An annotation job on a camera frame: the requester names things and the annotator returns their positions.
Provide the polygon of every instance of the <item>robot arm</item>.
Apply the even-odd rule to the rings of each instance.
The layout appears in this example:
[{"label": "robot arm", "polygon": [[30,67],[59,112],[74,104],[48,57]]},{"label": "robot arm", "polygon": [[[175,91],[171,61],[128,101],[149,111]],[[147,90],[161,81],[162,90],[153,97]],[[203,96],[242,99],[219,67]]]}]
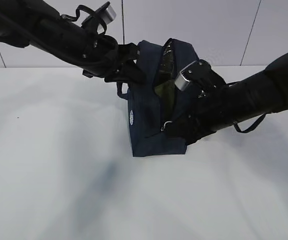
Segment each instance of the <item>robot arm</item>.
[{"label": "robot arm", "polygon": [[[202,89],[199,99],[176,121],[165,126],[168,137],[181,137],[188,144],[216,131],[234,126],[239,133],[254,130],[267,114],[288,110],[288,53],[265,70],[239,82],[214,81],[210,65],[200,60],[183,69],[175,84],[185,91],[190,84]],[[238,123],[261,115],[247,130]]]},{"label": "robot arm", "polygon": [[[78,26],[73,22],[80,11],[89,17]],[[118,45],[113,37],[105,35],[107,24],[115,16],[109,2],[96,11],[80,5],[76,16],[68,16],[60,15],[43,0],[0,0],[0,42],[18,48],[33,45],[81,67],[90,78],[143,83],[145,75],[134,63],[139,53],[137,46]]]}]

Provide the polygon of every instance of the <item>zipper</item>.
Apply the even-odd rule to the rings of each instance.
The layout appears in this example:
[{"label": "zipper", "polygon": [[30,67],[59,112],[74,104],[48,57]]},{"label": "zipper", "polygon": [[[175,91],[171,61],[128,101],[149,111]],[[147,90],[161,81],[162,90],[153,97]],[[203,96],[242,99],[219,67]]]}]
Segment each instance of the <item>zipper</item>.
[{"label": "zipper", "polygon": [[[173,52],[173,76],[172,78],[175,79],[177,78],[177,75],[178,75],[178,66],[177,66],[177,58],[176,58],[176,49],[175,49],[175,42],[174,40],[172,41],[172,52]],[[172,120],[173,118],[173,115],[174,115],[174,111],[175,111],[175,108],[176,108],[176,103],[177,103],[177,98],[178,98],[178,95],[177,95],[177,87],[174,86],[174,105],[173,105],[173,112],[172,112],[172,116],[171,118],[169,119]]]},{"label": "zipper", "polygon": [[168,46],[168,42],[171,42],[172,40],[169,40],[167,41],[167,43],[162,47],[162,51],[161,51],[161,55],[160,55],[160,59],[159,59],[159,63],[158,63],[158,67],[157,67],[157,70],[156,70],[156,73],[155,73],[155,77],[154,77],[154,80],[153,80],[153,84],[152,84],[152,90],[153,90],[153,93],[155,94],[155,96],[158,98],[158,101],[159,101],[159,120],[160,120],[160,123],[159,123],[159,128],[162,129],[163,127],[163,102],[162,100],[160,99],[159,95],[157,95],[157,93],[155,92],[155,84],[158,80],[158,77],[159,77],[159,69],[160,69],[160,65],[161,63],[163,62],[163,57],[164,57],[164,52],[165,52],[165,49],[167,48]]}]

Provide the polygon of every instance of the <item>bag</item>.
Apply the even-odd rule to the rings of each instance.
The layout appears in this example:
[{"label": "bag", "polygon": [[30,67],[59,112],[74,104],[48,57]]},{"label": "bag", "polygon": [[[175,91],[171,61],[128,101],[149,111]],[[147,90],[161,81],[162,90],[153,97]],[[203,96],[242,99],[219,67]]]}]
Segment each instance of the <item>bag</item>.
[{"label": "bag", "polygon": [[165,46],[142,41],[139,48],[137,66],[146,73],[146,83],[128,84],[127,93],[122,93],[122,83],[117,84],[118,96],[128,101],[133,156],[183,155],[185,140],[167,138],[163,128],[201,94],[195,84],[180,91],[174,83],[179,71],[199,58],[191,44],[175,39]]}]

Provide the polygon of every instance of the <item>metal ring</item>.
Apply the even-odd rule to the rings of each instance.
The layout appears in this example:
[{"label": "metal ring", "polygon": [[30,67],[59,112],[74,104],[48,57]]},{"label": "metal ring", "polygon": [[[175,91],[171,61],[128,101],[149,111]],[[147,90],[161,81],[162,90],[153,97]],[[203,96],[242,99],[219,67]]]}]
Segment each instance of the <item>metal ring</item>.
[{"label": "metal ring", "polygon": [[165,128],[166,128],[166,125],[167,124],[171,124],[171,123],[173,123],[172,121],[167,121],[167,122],[165,122],[164,123],[164,126],[162,127],[162,129],[161,129],[161,131],[163,132],[164,130],[165,130]]}]

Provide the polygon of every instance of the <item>bag strap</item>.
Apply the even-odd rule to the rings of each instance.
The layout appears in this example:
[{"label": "bag strap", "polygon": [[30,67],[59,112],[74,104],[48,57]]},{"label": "bag strap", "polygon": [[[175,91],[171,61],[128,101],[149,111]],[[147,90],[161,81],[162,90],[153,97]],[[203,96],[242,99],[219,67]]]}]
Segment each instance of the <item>bag strap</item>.
[{"label": "bag strap", "polygon": [[267,115],[267,113],[265,113],[265,114],[263,114],[262,116],[260,116],[248,129],[246,129],[246,130],[244,130],[244,131],[242,131],[242,130],[239,128],[239,126],[238,126],[237,123],[234,124],[234,127],[235,127],[236,131],[238,131],[238,132],[241,133],[241,134],[250,133],[251,131],[254,131],[254,130],[258,127],[258,125],[264,120],[264,118],[266,117],[266,115]]},{"label": "bag strap", "polygon": [[118,97],[120,97],[121,99],[128,100],[128,94],[127,93],[123,93],[123,83],[122,82],[118,82],[116,84],[117,84],[117,95],[118,95]]},{"label": "bag strap", "polygon": [[99,24],[104,29],[104,31],[101,34],[99,34],[100,36],[103,36],[106,34],[107,25],[106,25],[105,21],[97,14],[97,12],[95,12],[94,10],[90,9],[87,6],[79,5],[76,9],[76,16],[69,16],[67,14],[63,14],[62,18],[69,21],[69,22],[72,22],[72,23],[77,22],[78,19],[80,18],[80,11],[88,13],[90,16],[92,16],[93,18],[95,18],[99,22]]}]

